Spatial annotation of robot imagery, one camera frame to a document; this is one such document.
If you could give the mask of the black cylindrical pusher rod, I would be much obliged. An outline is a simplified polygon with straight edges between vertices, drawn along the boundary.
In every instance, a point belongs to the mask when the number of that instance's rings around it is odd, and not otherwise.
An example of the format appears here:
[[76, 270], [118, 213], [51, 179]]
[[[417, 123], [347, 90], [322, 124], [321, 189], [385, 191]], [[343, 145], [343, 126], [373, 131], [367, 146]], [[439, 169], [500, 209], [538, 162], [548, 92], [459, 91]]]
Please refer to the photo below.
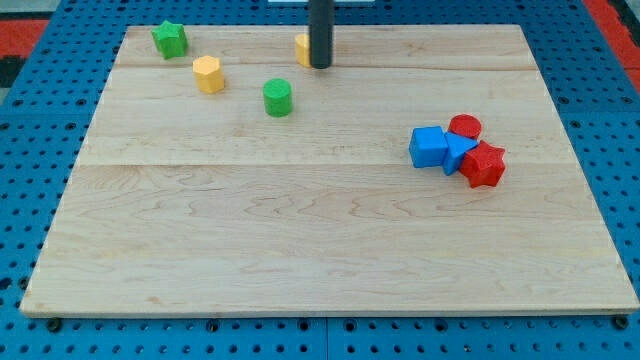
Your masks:
[[310, 0], [308, 4], [310, 64], [326, 69], [333, 63], [334, 1]]

